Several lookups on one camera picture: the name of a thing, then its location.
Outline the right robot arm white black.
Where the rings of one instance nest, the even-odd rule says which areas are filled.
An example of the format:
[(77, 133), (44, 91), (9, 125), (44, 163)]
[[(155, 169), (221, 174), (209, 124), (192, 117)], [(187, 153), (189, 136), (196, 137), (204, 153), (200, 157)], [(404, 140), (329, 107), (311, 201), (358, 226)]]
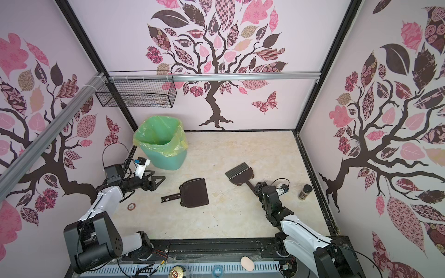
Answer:
[(353, 249), (340, 239), (331, 239), (303, 223), (282, 205), (279, 188), (267, 183), (248, 183), (258, 197), (268, 222), (279, 229), (275, 235), (278, 254), (293, 256), (318, 278), (363, 278), (364, 271)]

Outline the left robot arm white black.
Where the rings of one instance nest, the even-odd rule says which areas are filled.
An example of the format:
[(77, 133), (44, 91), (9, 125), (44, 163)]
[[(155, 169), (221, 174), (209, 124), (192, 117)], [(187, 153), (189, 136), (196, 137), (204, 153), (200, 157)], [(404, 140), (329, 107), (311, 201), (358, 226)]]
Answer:
[(121, 164), (105, 168), (106, 179), (99, 186), (93, 205), (77, 222), (64, 229), (71, 268), (75, 273), (96, 271), (127, 254), (138, 259), (152, 255), (154, 247), (145, 232), (121, 236), (111, 217), (124, 200), (124, 194), (138, 189), (155, 191), (166, 180), (166, 177), (154, 174), (143, 167), (141, 177), (125, 178)]

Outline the dark brown hand broom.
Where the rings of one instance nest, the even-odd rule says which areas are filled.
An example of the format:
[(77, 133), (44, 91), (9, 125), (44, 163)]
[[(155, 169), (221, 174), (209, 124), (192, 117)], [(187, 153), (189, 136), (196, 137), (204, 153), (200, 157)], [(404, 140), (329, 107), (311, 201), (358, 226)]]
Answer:
[(254, 178), (254, 171), (246, 162), (228, 170), (225, 175), (232, 184), (236, 186), (246, 184), (256, 196), (258, 195), (255, 186), (250, 182), (250, 180)]

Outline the dark brown dustpan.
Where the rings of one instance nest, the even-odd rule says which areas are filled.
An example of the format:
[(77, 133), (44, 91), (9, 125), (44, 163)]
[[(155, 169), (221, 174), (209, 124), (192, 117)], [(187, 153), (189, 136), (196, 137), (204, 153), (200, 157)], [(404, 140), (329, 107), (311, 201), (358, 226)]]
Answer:
[(162, 197), (161, 202), (165, 203), (180, 199), (180, 205), (185, 208), (201, 207), (210, 203), (204, 178), (186, 181), (179, 186), (179, 190), (179, 193)]

